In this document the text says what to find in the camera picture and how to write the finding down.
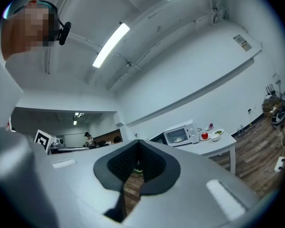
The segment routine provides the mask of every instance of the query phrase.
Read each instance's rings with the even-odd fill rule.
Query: white bowl
[[[213,135],[211,136],[211,140],[212,140],[213,142],[216,142],[216,141],[220,140],[220,138],[221,138],[221,136],[220,136],[218,133],[213,134]]]

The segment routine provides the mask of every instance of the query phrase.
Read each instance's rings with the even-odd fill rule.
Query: white microwave
[[[193,120],[170,127],[163,132],[163,135],[165,136],[167,144],[172,147],[198,143],[200,141]]]

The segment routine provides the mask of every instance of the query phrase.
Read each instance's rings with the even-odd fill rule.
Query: white table
[[[213,133],[214,131],[221,129],[219,125],[214,125],[214,128],[207,131],[208,134]],[[235,174],[236,173],[236,150],[235,145],[237,141],[226,131],[221,135],[221,139],[217,142],[213,142],[211,139],[206,141],[199,141],[196,144],[187,144],[184,146],[176,147],[179,150],[184,150],[188,152],[192,152],[195,154],[204,155],[206,157],[213,157],[225,152],[229,151],[230,156],[230,172]]]

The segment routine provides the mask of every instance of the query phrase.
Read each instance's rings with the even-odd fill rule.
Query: red apple
[[[202,133],[202,134],[201,134],[201,137],[202,137],[203,139],[208,139],[208,133]]]

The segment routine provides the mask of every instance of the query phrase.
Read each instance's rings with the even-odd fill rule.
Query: plate
[[[178,140],[178,138],[177,138],[177,139],[173,140],[173,142],[179,143],[179,142],[183,141],[184,139],[185,139],[184,137],[180,138],[180,140]]]
[[[211,128],[209,128],[209,129],[208,129],[208,128],[209,128],[209,126],[208,126],[208,127],[206,127],[206,128],[205,128],[205,130],[206,130],[206,131],[211,130],[212,128],[214,128],[214,125],[212,125],[212,127],[211,127]]]
[[[223,132],[224,132],[224,129],[217,129],[217,130],[215,130],[211,135],[213,135],[215,132],[217,132],[217,131],[222,131],[221,133],[220,133],[220,135],[222,135],[223,134]]]
[[[199,138],[199,140],[201,141],[206,141],[206,140],[209,140],[210,139],[210,135],[208,134],[208,139],[203,139],[202,137]]]

